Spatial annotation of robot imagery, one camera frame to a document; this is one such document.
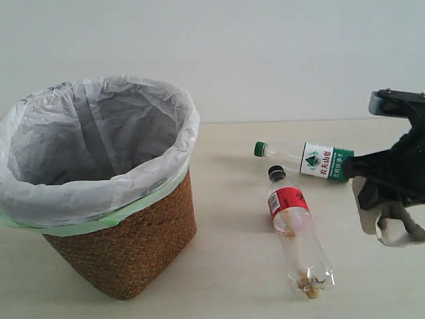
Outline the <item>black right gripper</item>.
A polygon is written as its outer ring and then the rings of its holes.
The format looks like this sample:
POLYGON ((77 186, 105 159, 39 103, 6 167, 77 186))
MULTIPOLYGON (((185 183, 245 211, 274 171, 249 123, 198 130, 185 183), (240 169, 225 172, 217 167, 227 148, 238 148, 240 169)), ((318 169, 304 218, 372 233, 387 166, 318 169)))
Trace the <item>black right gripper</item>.
POLYGON ((343 160, 346 178, 357 178, 357 208, 373 210, 402 207, 400 194, 393 186, 377 181, 392 181, 393 176, 407 200, 424 202, 424 95, 397 90, 386 90, 395 104, 394 114, 408 119, 408 133, 391 147, 363 156, 349 156, 343 160))

